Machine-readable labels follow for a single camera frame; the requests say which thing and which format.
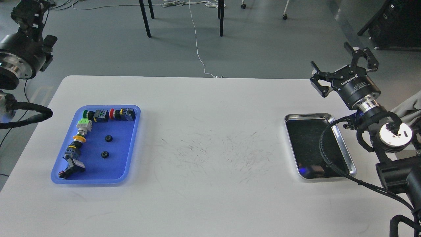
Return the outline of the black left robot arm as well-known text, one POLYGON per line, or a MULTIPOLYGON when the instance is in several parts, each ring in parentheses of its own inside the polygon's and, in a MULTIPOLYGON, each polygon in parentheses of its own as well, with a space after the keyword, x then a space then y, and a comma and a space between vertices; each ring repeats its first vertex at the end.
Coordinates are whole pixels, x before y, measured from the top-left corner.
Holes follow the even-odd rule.
POLYGON ((53 46, 57 37, 42 36, 44 14, 51 7, 48 0, 22 0, 15 6, 11 18, 19 24, 16 33, 0 43, 1 129, 39 123, 52 117, 53 111, 42 105, 18 102, 7 90, 15 90, 19 81, 30 80, 53 61, 53 46))

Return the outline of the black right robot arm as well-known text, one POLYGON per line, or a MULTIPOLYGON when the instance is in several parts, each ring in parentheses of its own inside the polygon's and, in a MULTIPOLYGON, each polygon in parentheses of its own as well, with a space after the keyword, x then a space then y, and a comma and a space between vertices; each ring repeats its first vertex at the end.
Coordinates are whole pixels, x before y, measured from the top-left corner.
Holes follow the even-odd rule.
POLYGON ((335 120, 323 130, 319 139, 319 150, 323 160, 337 174, 358 183, 381 195, 392 198, 409 208, 412 219, 403 215, 396 215, 390 220, 389 235, 399 235, 399 223, 405 223, 414 229, 415 237, 420 236, 420 154, 415 156, 391 160, 387 154, 404 150, 409 144, 420 148, 417 135, 420 126, 410 127, 394 112, 387 111, 377 99, 380 89, 367 75, 378 70, 379 62, 368 48, 352 47, 348 42, 344 48, 352 56, 350 64, 334 72, 321 71, 315 62, 310 78, 313 87, 322 97, 332 91, 338 93, 349 110, 355 113, 335 120), (375 165, 381 187, 364 182, 345 173, 328 158, 324 149, 326 132, 338 123, 344 123, 344 128, 355 130, 356 139, 360 146, 368 152, 376 154, 379 163, 375 165))

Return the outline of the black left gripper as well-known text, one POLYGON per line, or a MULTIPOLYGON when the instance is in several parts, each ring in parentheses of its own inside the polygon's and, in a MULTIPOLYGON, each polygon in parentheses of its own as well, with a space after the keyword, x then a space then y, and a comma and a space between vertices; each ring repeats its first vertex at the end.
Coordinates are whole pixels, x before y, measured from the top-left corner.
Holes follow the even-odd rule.
POLYGON ((8 80, 32 79, 44 72, 54 60, 53 46, 56 36, 47 35, 43 42, 33 41, 25 35, 42 35, 44 14, 53 0, 21 0, 11 12, 19 24, 18 31, 1 40, 1 77, 8 80))

